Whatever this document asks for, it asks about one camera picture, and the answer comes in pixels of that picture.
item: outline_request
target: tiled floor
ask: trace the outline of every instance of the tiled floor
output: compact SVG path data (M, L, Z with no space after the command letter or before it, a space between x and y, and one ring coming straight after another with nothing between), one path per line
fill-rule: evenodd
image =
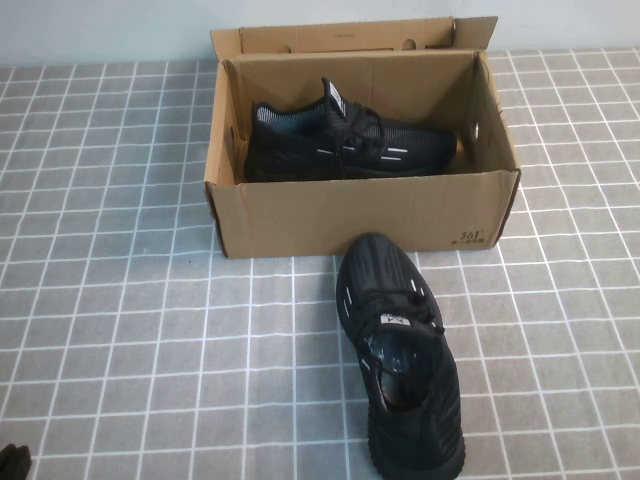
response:
M637 480L639 52L491 63L524 170L505 236L415 256L460 371L463 476ZM339 259L213 240L214 80L0 69L0 446L27 443L34 478L376 478Z

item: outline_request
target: black object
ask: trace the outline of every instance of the black object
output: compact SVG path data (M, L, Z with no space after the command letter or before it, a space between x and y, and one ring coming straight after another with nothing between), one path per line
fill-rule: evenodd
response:
M433 175L455 155L453 131L381 118L343 99L328 79L322 81L324 97L300 110L254 105L247 181Z
M0 480L25 480L30 468L29 447L10 443L0 452Z
M456 364L438 305L391 240L367 234L336 286L369 396L369 451L385 480L451 480L465 460Z

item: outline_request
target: shoe logo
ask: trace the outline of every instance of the shoe logo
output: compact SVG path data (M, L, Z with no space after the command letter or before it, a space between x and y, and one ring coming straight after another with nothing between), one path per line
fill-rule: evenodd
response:
M344 102L342 101L342 97L338 93L338 89L336 87L334 87L333 83L331 83L331 82L329 82L329 93L331 93L331 96L333 97L333 99L338 104L338 108L342 112L342 116L346 117L347 116L347 107L344 104Z
M404 325L406 327L411 326L411 322L404 317L397 317L395 315L390 315L388 313L383 313L380 315L380 325L385 325L387 323L394 323L396 325Z

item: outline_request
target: shoe box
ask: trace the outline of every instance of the shoe box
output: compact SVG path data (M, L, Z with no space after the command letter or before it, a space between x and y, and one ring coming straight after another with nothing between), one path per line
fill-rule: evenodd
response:
M220 62L204 186L231 258L343 253L365 232L407 251L496 244L520 166L485 49L496 17L241 28L211 32ZM435 176L246 183L251 107L286 111L323 95L322 77L381 116L454 129Z

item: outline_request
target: box lid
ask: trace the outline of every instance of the box lid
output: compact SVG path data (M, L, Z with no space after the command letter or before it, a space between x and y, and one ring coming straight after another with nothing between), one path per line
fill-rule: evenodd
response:
M428 18L212 30L220 61L243 53L469 48L486 50L498 17Z

